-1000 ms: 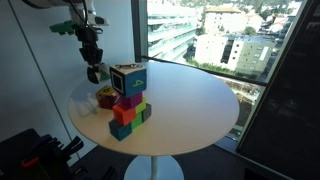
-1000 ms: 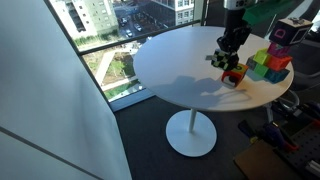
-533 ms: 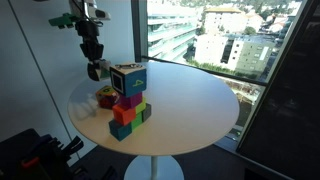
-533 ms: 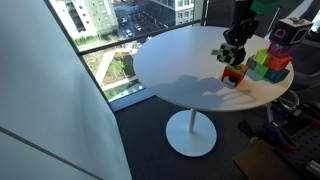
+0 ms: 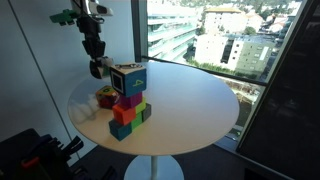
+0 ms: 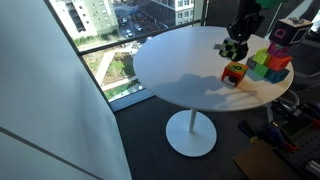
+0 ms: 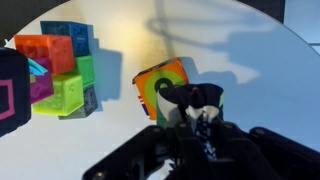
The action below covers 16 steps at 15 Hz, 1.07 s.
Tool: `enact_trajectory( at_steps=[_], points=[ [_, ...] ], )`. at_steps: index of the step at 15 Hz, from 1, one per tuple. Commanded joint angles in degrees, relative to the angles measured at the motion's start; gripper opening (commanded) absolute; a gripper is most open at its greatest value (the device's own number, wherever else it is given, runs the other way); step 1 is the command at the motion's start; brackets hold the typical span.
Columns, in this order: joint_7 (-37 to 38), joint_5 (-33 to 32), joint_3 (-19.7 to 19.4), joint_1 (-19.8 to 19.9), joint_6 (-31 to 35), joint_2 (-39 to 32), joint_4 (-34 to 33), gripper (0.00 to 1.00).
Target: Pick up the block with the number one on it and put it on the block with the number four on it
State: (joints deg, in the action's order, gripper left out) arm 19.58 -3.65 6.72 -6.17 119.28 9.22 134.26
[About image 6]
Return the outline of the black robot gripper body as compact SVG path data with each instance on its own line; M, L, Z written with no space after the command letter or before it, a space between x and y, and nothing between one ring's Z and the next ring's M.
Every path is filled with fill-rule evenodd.
M231 39L244 42L254 34L265 17L260 14L262 6L256 0L240 0L235 20L227 26Z

